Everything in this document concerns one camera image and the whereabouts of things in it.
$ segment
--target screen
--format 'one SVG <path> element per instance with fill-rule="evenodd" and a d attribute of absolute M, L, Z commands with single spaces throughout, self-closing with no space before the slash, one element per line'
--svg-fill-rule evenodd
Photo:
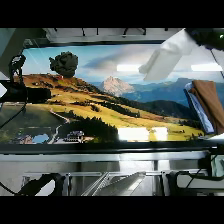
<path fill-rule="evenodd" d="M 191 55 L 183 56 L 165 79 L 146 82 L 138 67 L 158 48 L 157 44 L 125 44 L 25 49 L 25 85 L 50 89 L 52 97 L 27 104 L 25 113 L 0 130 L 0 142 L 189 141 L 204 136 L 201 123 L 189 108 L 184 87 L 194 79 L 214 81 L 224 105 L 221 73 L 191 69 L 192 64 L 213 63 L 211 53 L 196 48 Z M 78 57 L 72 78 L 50 69 L 49 57 L 68 51 Z M 1 122 L 21 106 L 5 103 Z"/>

